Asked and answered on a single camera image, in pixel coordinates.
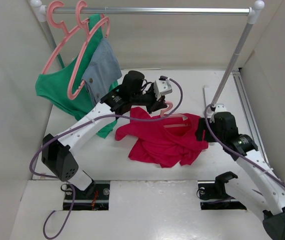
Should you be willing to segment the pink plastic hanger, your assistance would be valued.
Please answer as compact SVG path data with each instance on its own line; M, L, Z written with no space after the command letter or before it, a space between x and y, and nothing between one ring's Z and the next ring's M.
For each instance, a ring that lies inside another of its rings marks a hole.
M190 124L187 122L188 117L184 114L166 114L173 108L173 103L170 101L166 101L166 108L160 111L159 116L166 117L167 119L175 119L175 123L173 124L165 124L165 128L181 128L181 127L188 127Z

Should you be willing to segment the red t shirt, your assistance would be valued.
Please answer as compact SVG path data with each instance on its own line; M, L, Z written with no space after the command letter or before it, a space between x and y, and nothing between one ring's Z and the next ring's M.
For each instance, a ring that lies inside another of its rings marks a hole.
M176 119L165 118L160 121L144 122L131 120L115 132L115 140L127 136L137 137L128 157L130 160L158 164L162 168L172 168L177 163L191 165L209 147L205 141L197 141L198 115L186 113L187 127L165 128Z

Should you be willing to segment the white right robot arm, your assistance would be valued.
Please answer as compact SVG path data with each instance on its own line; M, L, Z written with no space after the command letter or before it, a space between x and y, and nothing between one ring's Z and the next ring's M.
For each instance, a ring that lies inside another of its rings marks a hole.
M261 156L253 139L239 133L235 117L227 111L202 117L195 136L207 143L219 143L254 183L250 186L242 182L240 173L227 171L214 180L198 183L199 198L211 204L233 198L254 213L271 239L285 240L285 184Z

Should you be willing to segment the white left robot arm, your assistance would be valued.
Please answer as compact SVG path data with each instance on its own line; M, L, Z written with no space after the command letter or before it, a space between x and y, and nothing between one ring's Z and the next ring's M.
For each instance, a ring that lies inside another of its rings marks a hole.
M52 134L43 138L42 163L61 182L72 184L82 198L93 195L96 183L79 167L74 157L76 151L102 128L129 112L132 106L145 106L148 113L167 108L165 95L172 92L168 78L161 76L149 83L148 89L144 80L141 72L130 70L120 85L103 96L81 120L61 132L60 138L55 139Z

